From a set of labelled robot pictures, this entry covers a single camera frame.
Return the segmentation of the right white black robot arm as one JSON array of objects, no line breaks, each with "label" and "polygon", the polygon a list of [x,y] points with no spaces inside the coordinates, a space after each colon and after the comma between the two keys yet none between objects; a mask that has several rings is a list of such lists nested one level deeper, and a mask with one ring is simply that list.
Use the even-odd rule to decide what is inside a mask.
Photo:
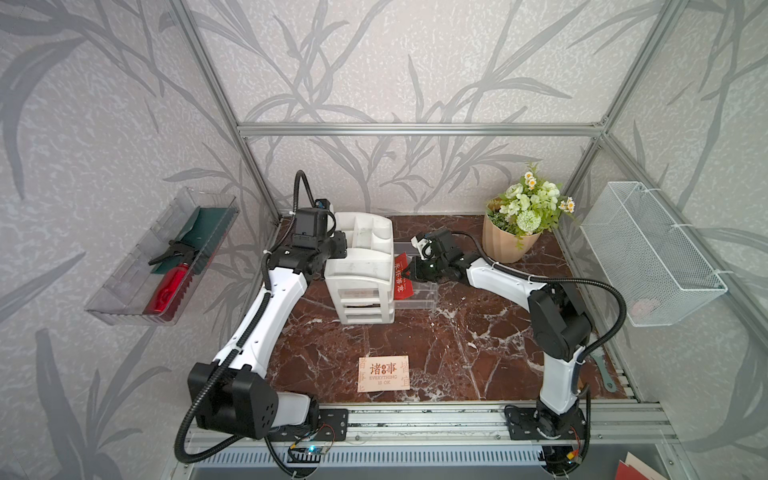
[{"label": "right white black robot arm", "polygon": [[[624,296],[614,286],[599,280],[536,276],[516,270],[493,260],[478,241],[473,242],[473,252],[464,251],[455,241],[460,235],[470,236],[446,228],[414,236],[411,244],[417,256],[409,262],[403,277],[419,283],[462,283],[525,309],[534,342],[544,354],[543,383],[534,409],[505,409],[507,424],[518,425],[524,432],[546,439],[558,439],[570,432],[586,439],[588,434],[578,431],[589,425],[580,413],[580,369],[588,356],[624,326],[628,316]],[[618,307],[614,324],[594,340],[590,338],[593,320],[578,289],[580,285],[606,291]]]}]

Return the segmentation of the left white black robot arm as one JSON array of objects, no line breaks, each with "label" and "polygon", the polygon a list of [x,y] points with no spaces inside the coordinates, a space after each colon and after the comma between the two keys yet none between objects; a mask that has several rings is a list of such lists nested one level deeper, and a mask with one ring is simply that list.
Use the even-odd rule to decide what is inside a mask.
[{"label": "left white black robot arm", "polygon": [[194,464],[243,439],[262,440],[278,467],[297,476],[277,454],[275,441],[302,441],[323,426],[316,400],[277,392],[267,380],[273,350],[291,312],[330,260],[347,255],[327,199],[311,192],[307,175],[294,177],[287,232],[262,257],[262,287],[239,327],[208,363],[197,363],[187,385],[191,405],[174,440],[178,462]]}]

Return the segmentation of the white plastic drawer organizer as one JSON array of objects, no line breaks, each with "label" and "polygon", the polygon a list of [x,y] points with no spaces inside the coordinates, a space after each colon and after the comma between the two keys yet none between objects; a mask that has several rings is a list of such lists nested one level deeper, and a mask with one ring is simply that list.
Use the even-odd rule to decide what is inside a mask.
[{"label": "white plastic drawer organizer", "polygon": [[344,325],[391,324],[394,304],[392,221],[365,212],[339,212],[337,227],[347,240],[342,259],[325,265],[324,277]]}]

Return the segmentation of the red item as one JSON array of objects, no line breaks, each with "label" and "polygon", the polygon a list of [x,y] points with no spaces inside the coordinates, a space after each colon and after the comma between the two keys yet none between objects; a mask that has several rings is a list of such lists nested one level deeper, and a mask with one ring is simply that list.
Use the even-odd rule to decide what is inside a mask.
[{"label": "red item", "polygon": [[394,259],[394,294],[395,300],[406,300],[414,295],[412,282],[404,275],[408,267],[408,255],[401,253]]}]

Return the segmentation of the pink postcard red characters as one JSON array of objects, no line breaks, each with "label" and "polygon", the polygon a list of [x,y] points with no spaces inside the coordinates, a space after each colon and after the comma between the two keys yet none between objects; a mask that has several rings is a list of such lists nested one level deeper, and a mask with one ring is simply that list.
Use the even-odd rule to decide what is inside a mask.
[{"label": "pink postcard red characters", "polygon": [[410,389],[408,356],[361,357],[357,391],[361,393]]}]

